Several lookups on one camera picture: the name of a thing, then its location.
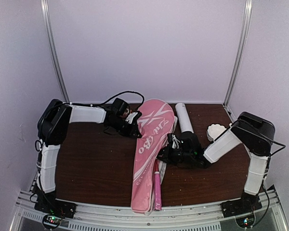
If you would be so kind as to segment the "pink-handled badminton racket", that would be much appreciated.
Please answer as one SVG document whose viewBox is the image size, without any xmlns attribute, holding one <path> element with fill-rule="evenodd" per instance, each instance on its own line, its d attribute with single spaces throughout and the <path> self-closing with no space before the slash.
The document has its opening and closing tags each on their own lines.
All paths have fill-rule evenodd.
<svg viewBox="0 0 289 231">
<path fill-rule="evenodd" d="M 161 179 L 159 171 L 159 162 L 155 161 L 154 166 L 154 210 L 162 210 L 162 199 L 161 199 Z"/>
</svg>

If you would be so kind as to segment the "pink racket bag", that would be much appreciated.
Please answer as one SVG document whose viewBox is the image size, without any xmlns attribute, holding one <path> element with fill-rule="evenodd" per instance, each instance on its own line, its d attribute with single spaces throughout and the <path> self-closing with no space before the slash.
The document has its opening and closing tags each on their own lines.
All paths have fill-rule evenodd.
<svg viewBox="0 0 289 231">
<path fill-rule="evenodd" d="M 138 129 L 142 137 L 136 141 L 131 209 L 148 216 L 154 210 L 156 158 L 167 145 L 167 135 L 174 132 L 177 117 L 171 106 L 159 99 L 145 101 L 139 110 L 142 116 L 138 119 Z"/>
</svg>

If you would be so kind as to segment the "white shuttlecock tube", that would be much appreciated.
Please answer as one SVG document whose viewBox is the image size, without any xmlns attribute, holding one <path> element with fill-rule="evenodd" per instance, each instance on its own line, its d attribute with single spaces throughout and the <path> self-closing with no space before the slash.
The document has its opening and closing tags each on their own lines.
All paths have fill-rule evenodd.
<svg viewBox="0 0 289 231">
<path fill-rule="evenodd" d="M 184 103 L 177 103 L 175 105 L 176 114 L 179 120 L 181 132 L 192 132 L 194 133 L 186 106 Z"/>
</svg>

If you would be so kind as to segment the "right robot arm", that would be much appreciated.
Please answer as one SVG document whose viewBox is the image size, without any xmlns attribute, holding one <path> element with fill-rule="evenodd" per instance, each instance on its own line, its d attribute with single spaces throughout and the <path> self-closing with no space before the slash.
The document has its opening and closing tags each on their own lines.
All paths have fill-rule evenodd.
<svg viewBox="0 0 289 231">
<path fill-rule="evenodd" d="M 202 148 L 194 133 L 189 116 L 180 116 L 181 135 L 167 134 L 168 144 L 157 158 L 167 164 L 185 168 L 208 168 L 239 145 L 249 151 L 250 166 L 244 186 L 246 195 L 237 208 L 248 212 L 256 204 L 256 196 L 267 174 L 276 128 L 266 119 L 242 112 L 237 120 L 206 148 Z"/>
</svg>

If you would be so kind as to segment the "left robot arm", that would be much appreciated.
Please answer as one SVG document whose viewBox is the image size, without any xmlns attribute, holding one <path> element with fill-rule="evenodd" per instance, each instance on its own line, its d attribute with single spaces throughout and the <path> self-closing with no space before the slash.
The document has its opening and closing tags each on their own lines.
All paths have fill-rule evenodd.
<svg viewBox="0 0 289 231">
<path fill-rule="evenodd" d="M 64 103 L 53 99 L 38 121 L 36 149 L 38 188 L 44 193 L 56 189 L 55 172 L 59 150 L 72 123 L 96 123 L 113 128 L 123 137 L 141 138 L 138 119 L 142 113 L 132 110 L 124 100 L 116 98 L 108 106 Z"/>
</svg>

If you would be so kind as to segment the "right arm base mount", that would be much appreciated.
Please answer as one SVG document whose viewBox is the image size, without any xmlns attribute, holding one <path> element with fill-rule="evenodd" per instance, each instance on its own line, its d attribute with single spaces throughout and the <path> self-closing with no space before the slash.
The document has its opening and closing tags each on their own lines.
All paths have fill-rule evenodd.
<svg viewBox="0 0 289 231">
<path fill-rule="evenodd" d="M 262 207 L 258 195 L 251 195 L 246 192 L 243 192 L 239 199 L 221 203 L 223 217 L 235 217 L 237 225 L 246 229 L 252 228 L 256 223 L 254 212 Z"/>
</svg>

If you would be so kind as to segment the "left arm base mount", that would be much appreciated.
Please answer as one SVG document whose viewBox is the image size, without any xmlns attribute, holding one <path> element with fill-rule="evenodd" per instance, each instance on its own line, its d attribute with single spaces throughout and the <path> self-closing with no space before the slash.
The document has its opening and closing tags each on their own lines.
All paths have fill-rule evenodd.
<svg viewBox="0 0 289 231">
<path fill-rule="evenodd" d="M 41 222 L 47 230 L 57 229 L 65 218 L 74 217 L 75 203 L 57 200 L 55 193 L 44 194 L 39 189 L 33 194 L 37 196 L 34 209 L 45 213 Z"/>
</svg>

